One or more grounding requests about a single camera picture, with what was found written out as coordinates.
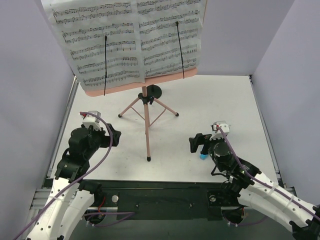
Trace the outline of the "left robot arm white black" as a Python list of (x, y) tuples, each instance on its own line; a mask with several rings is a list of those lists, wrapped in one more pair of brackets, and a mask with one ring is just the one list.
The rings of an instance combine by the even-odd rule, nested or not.
[(121, 134), (111, 124), (103, 130), (97, 123), (82, 124), (71, 132), (45, 207), (35, 218), (28, 240), (68, 240), (86, 210), (102, 202), (102, 185), (84, 176), (94, 153), (116, 147)]

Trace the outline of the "pink perforated music stand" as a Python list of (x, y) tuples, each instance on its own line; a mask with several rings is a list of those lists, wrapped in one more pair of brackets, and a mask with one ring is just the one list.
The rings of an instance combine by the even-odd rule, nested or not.
[(87, 93), (87, 95), (91, 97), (96, 97), (96, 96), (101, 96), (109, 93), (121, 92), (121, 91), (134, 89), (134, 88), (141, 88), (142, 91), (141, 93), (138, 94), (137, 100), (143, 103), (144, 114), (142, 115), (142, 119), (144, 120), (145, 128), (149, 129), (151, 126), (151, 122), (149, 118), (149, 104), (158, 102), (158, 98), (149, 97), (147, 95), (147, 87), (150, 85), (161, 83), (161, 82), (168, 82), (168, 81), (173, 81), (173, 80), (193, 76), (196, 73), (196, 69), (197, 67), (187, 70), (185, 72), (179, 72), (179, 73), (161, 75), (161, 76), (155, 76), (155, 77), (146, 77), (144, 74), (144, 82), (129, 83), (122, 86), (117, 86), (117, 87), (107, 89), (104, 92), (101, 92), (99, 90), (93, 90), (93, 91), (85, 90), (85, 92)]

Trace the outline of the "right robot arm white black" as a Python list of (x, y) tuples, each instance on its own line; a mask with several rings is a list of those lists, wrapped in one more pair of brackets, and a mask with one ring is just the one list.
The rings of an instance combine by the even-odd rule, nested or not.
[(224, 201), (250, 207), (281, 224), (296, 240), (320, 238), (320, 208), (290, 193), (259, 168), (237, 157), (230, 143), (211, 134), (198, 133), (189, 138), (190, 152), (202, 146), (220, 173), (226, 175)]

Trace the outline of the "sheet music page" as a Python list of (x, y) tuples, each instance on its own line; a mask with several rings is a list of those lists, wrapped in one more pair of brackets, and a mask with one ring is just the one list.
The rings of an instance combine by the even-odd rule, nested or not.
[(200, 64), (207, 1), (139, 0), (139, 34), (145, 77), (182, 73)]
[(135, 0), (43, 0), (52, 32), (85, 91), (143, 83)]

